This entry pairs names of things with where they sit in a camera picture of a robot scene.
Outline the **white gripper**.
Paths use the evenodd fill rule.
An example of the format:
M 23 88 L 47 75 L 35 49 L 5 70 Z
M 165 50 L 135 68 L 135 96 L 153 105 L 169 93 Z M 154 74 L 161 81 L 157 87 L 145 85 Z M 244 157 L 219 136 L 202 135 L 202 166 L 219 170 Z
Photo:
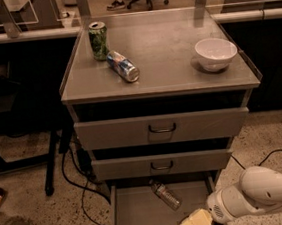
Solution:
M 257 211 L 254 201 L 244 195 L 238 184 L 224 187 L 209 195 L 207 208 L 209 211 L 195 210 L 179 225 L 211 225 L 213 219 L 223 224 L 245 215 L 252 215 Z

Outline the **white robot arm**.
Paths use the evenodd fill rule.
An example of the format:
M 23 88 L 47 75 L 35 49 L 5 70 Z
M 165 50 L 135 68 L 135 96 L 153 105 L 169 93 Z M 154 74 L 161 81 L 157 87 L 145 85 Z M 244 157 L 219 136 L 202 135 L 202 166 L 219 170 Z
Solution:
M 179 225 L 232 222 L 242 216 L 282 212 L 282 173 L 261 166 L 245 169 L 231 186 L 213 192 L 206 209 L 197 209 Z

